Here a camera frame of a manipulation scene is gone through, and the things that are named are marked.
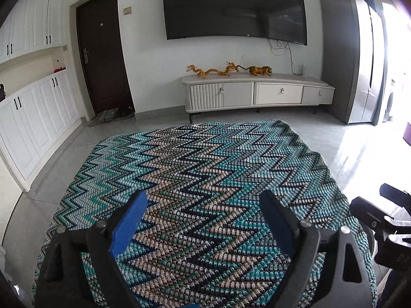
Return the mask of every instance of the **television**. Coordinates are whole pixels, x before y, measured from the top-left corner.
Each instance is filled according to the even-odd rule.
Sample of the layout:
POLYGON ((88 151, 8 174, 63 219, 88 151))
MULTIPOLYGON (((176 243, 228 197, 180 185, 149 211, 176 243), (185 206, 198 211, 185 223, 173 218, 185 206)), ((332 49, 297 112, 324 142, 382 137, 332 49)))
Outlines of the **television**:
POLYGON ((163 0, 167 39, 248 36, 307 45, 304 0, 163 0))

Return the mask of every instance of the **gray refrigerator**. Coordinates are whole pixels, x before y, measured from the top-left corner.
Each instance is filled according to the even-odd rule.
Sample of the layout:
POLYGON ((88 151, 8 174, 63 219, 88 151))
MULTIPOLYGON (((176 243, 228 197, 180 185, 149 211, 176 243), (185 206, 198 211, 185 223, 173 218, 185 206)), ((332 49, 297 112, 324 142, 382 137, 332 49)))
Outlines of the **gray refrigerator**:
POLYGON ((347 124, 370 122, 384 72, 381 18, 364 0, 321 0, 321 8, 321 79, 335 88, 328 111, 347 124))

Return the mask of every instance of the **zigzag patterned rug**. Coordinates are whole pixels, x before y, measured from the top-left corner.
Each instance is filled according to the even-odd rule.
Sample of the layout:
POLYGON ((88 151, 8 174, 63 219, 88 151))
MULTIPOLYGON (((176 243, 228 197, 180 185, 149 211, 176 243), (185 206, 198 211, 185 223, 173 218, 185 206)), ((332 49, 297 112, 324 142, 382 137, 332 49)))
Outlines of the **zigzag patterned rug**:
MULTIPOLYGON (((258 195, 265 189, 318 228, 349 226, 376 300, 365 233, 320 154, 282 121, 186 125, 101 141, 53 217, 33 293, 56 228, 90 227, 136 189, 148 191, 149 206, 116 261, 143 308, 264 307, 290 263, 260 214, 258 195)), ((300 307, 312 300, 323 258, 317 256, 300 307)), ((83 264, 95 301, 106 307, 88 254, 83 264)))

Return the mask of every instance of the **dragon figurine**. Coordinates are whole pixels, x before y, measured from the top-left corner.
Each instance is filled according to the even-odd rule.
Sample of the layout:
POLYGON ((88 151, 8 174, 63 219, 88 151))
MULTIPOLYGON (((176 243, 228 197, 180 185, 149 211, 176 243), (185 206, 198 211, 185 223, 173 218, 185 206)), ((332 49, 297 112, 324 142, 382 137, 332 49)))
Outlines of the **dragon figurine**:
POLYGON ((244 69, 245 71, 250 71, 250 74, 254 74, 255 76, 259 76, 261 74, 271 75, 273 73, 273 70, 271 69, 270 66, 263 66, 263 67, 250 66, 248 68, 244 68, 238 65, 237 67, 240 67, 244 69))
POLYGON ((238 71, 238 67, 235 63, 233 62, 228 62, 227 61, 227 67, 225 71, 219 71, 218 69, 209 69, 208 71, 203 71, 202 69, 197 69, 196 66, 190 65, 187 67, 187 71, 193 71, 194 73, 197 73, 198 76, 202 76, 203 78, 206 78, 208 74, 211 72, 217 73, 218 75, 224 75, 224 76, 230 76, 229 72, 231 71, 238 71))

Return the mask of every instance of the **door handle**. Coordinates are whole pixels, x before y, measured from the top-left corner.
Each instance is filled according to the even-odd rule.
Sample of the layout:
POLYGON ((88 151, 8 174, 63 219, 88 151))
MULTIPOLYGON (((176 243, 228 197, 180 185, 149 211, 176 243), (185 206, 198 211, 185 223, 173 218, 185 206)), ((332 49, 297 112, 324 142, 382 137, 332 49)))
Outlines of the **door handle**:
POLYGON ((83 54, 84 54, 84 63, 88 63, 88 56, 87 54, 90 53, 89 51, 87 51, 87 49, 83 49, 83 54))

